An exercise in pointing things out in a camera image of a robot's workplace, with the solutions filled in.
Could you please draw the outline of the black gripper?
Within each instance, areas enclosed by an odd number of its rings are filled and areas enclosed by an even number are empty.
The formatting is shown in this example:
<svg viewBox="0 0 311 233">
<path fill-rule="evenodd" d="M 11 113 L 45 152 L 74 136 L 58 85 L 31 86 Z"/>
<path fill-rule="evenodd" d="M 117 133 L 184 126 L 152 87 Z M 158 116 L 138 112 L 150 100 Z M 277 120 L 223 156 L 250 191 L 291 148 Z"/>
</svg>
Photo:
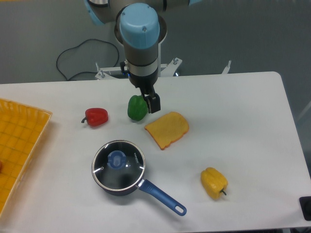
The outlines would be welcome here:
<svg viewBox="0 0 311 233">
<path fill-rule="evenodd" d="M 157 72 L 147 75 L 147 76 L 137 76 L 132 73 L 129 74 L 129 81 L 139 88 L 141 91 L 141 96 L 149 109 L 149 113 L 153 114 L 161 110 L 160 97 L 154 90 L 154 84 L 157 81 Z M 145 96 L 145 94 L 154 94 L 154 96 Z"/>
</svg>

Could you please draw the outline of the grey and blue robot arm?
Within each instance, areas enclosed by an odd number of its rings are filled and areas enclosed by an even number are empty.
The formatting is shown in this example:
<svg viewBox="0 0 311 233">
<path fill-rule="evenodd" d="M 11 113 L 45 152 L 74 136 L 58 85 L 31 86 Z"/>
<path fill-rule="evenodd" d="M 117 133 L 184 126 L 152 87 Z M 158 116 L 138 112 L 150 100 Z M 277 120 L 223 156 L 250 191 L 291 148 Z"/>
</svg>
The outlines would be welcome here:
<svg viewBox="0 0 311 233">
<path fill-rule="evenodd" d="M 121 71 L 140 89 L 149 113 L 161 109 L 154 90 L 160 74 L 160 43 L 167 34 L 160 13 L 175 7 L 190 6 L 194 0 L 86 0 L 85 5 L 95 24 L 114 22 L 114 34 L 123 45 L 125 61 Z"/>
</svg>

